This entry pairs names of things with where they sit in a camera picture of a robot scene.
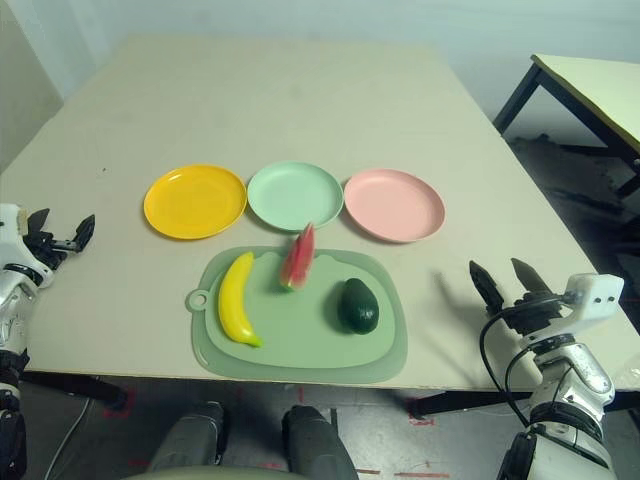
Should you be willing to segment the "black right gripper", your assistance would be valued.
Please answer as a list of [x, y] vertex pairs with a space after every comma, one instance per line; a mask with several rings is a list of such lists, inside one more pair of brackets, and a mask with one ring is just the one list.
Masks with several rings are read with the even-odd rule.
[[542, 331], [551, 321], [562, 317], [563, 296], [551, 294], [550, 288], [538, 272], [517, 258], [511, 263], [516, 277], [525, 289], [521, 299], [507, 305], [493, 277], [479, 264], [469, 262], [471, 280], [486, 305], [490, 316], [502, 314], [507, 327], [520, 336], [520, 345], [529, 346], [546, 339]]

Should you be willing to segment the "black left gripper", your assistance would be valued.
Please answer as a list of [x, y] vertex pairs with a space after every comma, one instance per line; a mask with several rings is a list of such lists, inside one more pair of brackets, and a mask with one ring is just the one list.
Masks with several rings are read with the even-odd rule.
[[82, 252], [94, 234], [95, 215], [81, 221], [73, 240], [56, 240], [52, 233], [42, 232], [50, 209], [45, 208], [31, 213], [27, 219], [28, 235], [23, 242], [35, 258], [56, 271], [66, 260], [69, 252]]

